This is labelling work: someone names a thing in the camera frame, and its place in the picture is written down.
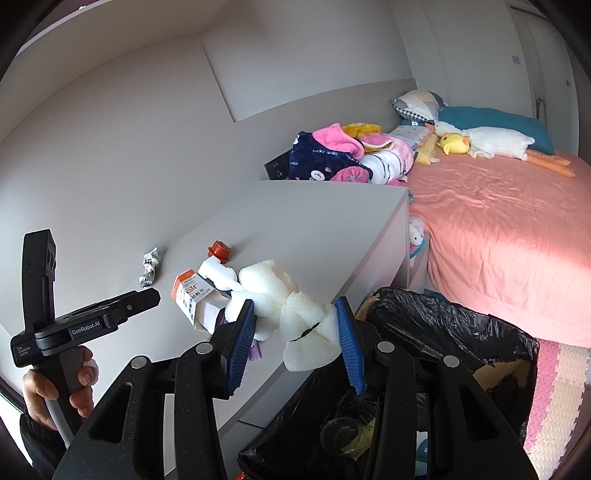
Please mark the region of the person's left hand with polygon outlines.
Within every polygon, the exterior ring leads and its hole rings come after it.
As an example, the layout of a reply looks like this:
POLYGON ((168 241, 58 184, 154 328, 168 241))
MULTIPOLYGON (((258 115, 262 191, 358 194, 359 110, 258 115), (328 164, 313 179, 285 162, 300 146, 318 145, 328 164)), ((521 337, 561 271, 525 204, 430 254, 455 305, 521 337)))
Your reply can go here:
MULTIPOLYGON (((99 369, 93 359, 93 352, 85 346, 79 348, 82 364, 77 372, 78 386, 69 396, 69 404, 77 414, 85 419, 94 409, 93 386, 98 380, 99 369)), ((66 392, 67 383, 57 371, 31 369, 23 377, 23 398, 26 413, 32 421, 42 427, 56 431, 57 427, 50 414, 47 403, 58 401, 66 392)))

